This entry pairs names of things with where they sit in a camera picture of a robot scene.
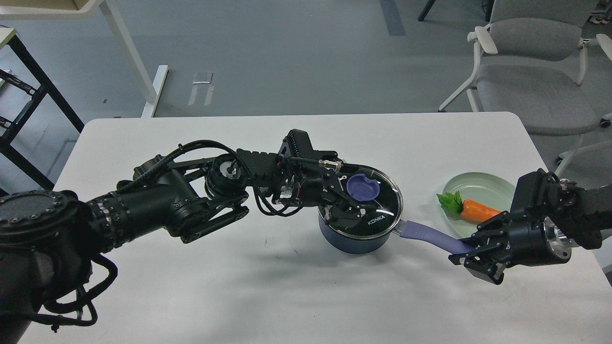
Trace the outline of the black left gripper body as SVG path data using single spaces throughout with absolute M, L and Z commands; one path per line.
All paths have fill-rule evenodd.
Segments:
M 282 176 L 275 204 L 293 207 L 332 205 L 330 186 L 348 176 L 343 160 L 280 160 L 275 167 Z

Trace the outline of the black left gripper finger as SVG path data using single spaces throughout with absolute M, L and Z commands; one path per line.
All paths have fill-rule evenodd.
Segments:
M 332 207 L 337 208 L 343 212 L 356 211 L 357 209 L 367 209 L 367 204 L 359 203 L 354 200 L 352 196 L 343 189 L 341 184 L 331 185 L 330 192 L 335 195 L 335 201 L 332 203 Z
M 330 228 L 356 228 L 365 218 L 368 209 L 368 205 L 322 205 L 321 218 Z

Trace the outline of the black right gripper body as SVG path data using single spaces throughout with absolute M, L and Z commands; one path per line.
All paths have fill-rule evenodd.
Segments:
M 507 220 L 503 224 L 502 248 L 497 252 L 499 268 L 565 264 L 572 256 L 572 240 L 548 218 L 531 222 Z

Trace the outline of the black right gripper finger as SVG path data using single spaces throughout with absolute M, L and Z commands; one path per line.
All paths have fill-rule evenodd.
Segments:
M 468 245 L 476 249 L 505 248 L 509 245 L 509 223 L 511 219 L 508 211 L 477 225 L 476 232 L 468 237 Z
M 473 276 L 495 285 L 503 282 L 503 270 L 508 266 L 508 254 L 500 248 L 479 248 L 448 258 L 455 265 L 463 265 Z

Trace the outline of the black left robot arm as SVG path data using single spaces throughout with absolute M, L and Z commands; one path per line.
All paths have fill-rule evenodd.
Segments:
M 135 168 L 113 192 L 81 201 L 71 190 L 33 190 L 1 198 L 1 342 L 17 343 L 32 322 L 92 326 L 93 299 L 116 279 L 104 254 L 163 228 L 184 244 L 244 218 L 251 187 L 258 209 L 289 217 L 304 207 L 331 211 L 352 227 L 365 203 L 346 191 L 360 166 L 314 150 L 290 130 L 277 154 L 232 150 L 196 140 Z

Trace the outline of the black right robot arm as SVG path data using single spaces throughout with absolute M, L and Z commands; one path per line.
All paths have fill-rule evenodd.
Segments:
M 511 209 L 483 218 L 449 260 L 499 285 L 506 268 L 564 264 L 573 247 L 600 248 L 610 228 L 610 185 L 586 190 L 540 169 L 520 177 Z

